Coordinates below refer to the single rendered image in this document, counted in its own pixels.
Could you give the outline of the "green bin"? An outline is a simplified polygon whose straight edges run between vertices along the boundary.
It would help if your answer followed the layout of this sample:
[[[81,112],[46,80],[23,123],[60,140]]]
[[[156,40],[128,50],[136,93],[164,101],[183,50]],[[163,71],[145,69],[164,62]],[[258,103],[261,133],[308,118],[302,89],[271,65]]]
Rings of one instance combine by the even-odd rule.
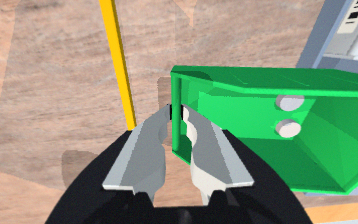
[[[357,73],[174,65],[170,76],[172,153],[187,164],[192,142],[181,104],[231,132],[292,191],[348,195],[358,186]],[[284,111],[276,105],[277,94],[304,95],[304,102]],[[300,132],[280,136],[275,127],[284,119],[296,121]]]

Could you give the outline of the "grey metal disc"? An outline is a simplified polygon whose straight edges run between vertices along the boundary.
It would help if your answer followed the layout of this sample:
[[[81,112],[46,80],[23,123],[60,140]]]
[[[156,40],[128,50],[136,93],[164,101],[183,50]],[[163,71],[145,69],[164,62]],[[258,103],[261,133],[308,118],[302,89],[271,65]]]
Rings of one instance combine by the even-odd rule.
[[[276,105],[284,111],[293,111],[304,102],[304,95],[278,95]]]

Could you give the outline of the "white disc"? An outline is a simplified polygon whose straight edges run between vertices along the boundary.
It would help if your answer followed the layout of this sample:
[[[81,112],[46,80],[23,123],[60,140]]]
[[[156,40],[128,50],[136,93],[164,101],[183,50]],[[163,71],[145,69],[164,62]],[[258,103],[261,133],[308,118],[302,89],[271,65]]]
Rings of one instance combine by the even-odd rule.
[[[293,119],[284,119],[276,125],[275,129],[282,137],[289,138],[297,135],[301,126]]]

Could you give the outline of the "yellow bar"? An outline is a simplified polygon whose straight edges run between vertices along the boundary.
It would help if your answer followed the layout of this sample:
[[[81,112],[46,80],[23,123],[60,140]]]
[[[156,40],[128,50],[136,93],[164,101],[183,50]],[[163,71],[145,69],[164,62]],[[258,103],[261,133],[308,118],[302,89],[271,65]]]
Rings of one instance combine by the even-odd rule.
[[[99,0],[128,130],[137,126],[114,0]]]

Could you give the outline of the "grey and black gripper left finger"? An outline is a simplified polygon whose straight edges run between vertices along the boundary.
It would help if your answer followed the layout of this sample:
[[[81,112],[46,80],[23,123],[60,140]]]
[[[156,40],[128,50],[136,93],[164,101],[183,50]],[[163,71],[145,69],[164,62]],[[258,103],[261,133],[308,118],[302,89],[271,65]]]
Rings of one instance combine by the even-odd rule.
[[[165,183],[166,119],[172,104],[124,132],[74,179],[44,224],[94,224],[132,208],[137,192],[147,192],[153,204]]]

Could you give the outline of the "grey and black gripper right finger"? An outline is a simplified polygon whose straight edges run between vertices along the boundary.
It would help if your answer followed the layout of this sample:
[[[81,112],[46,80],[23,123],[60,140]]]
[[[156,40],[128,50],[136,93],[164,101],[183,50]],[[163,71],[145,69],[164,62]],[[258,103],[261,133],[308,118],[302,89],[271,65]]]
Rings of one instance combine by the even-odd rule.
[[[190,171],[203,205],[214,190],[223,190],[229,205],[252,210],[275,224],[313,224],[283,179],[227,129],[186,104],[181,120],[192,142]]]

